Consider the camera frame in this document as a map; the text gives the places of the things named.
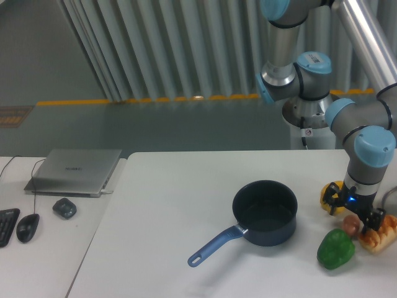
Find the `laptop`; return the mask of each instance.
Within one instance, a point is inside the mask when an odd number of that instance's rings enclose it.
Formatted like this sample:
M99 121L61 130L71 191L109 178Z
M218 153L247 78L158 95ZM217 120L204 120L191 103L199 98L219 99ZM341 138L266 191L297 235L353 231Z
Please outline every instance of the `laptop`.
M49 196L100 197L121 150L54 149L26 191Z

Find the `gray mouse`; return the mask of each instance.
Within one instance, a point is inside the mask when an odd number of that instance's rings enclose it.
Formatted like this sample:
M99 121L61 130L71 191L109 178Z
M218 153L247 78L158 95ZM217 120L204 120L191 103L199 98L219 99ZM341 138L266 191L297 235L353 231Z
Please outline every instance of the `gray mouse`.
M40 216L37 213L34 213L26 215L19 221L17 226L17 238L19 241L22 243L31 241L35 235L39 220Z

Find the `keyboard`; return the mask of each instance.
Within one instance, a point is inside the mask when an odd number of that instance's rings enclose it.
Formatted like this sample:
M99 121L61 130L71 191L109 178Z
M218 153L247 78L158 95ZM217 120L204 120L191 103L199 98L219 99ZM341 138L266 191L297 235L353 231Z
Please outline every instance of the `keyboard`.
M5 247L19 216L19 209L0 210L0 247Z

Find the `saucepan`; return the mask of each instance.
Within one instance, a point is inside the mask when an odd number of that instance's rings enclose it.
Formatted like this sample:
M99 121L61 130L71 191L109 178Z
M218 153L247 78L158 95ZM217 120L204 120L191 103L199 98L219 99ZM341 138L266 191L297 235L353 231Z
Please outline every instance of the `saucepan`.
M245 185L233 199L237 224L227 228L187 261L196 267L226 242L244 237L260 246L274 246L287 241L297 226L298 202L286 185L260 180Z

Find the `computer mouse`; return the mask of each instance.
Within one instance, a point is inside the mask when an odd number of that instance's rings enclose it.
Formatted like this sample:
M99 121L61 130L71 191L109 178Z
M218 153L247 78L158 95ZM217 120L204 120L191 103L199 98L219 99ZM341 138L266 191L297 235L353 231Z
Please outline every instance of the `computer mouse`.
M52 210L64 219L70 219L74 214L76 214L77 207L69 201L69 199L63 197L54 204Z
M38 221L40 216L37 213L26 215L17 225L17 238L22 243L31 241L36 233Z

